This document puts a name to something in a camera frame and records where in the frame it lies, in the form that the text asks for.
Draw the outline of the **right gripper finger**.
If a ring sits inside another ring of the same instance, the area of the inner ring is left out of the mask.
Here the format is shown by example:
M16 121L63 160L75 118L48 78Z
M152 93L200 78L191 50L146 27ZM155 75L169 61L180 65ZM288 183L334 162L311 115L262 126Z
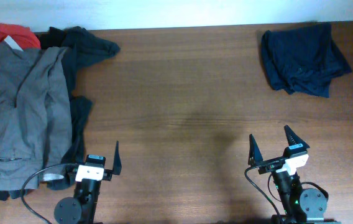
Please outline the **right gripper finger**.
M263 161L262 154L260 149L256 143L253 134L249 135L249 158L248 158L248 165L257 165Z
M302 140L290 127L289 125L284 126L285 134L287 137L288 145L294 146L297 144L301 144L304 148L308 149L309 145Z

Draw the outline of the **grey shorts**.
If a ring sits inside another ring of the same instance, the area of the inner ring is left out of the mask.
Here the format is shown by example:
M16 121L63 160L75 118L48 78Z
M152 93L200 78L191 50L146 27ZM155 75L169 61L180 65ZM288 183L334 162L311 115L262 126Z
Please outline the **grey shorts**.
M0 191L62 179L71 147L70 100L62 59L68 47L0 44Z

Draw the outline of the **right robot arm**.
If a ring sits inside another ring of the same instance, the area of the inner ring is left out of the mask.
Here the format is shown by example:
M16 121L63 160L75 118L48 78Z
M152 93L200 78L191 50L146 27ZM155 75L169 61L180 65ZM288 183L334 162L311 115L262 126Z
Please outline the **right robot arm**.
M280 157L264 160L253 134L249 135L249 158L244 171L246 179L270 202L276 214L272 223L337 223L324 218L329 194L314 182L302 182L297 169L306 165L309 155L307 144L289 127L284 126L288 146ZM285 214L282 215L275 203L248 176L248 171L257 169L259 174L269 173L273 180Z

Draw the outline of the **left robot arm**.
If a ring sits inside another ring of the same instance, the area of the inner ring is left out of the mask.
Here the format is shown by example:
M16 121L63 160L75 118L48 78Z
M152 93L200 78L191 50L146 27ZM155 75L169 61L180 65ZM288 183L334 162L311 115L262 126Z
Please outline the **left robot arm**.
M60 200L54 209L54 218L59 224L93 224L100 194L101 182L110 181L122 170L119 145L116 144L112 169L105 168L106 158L89 154L85 163L73 170L75 190L72 197Z

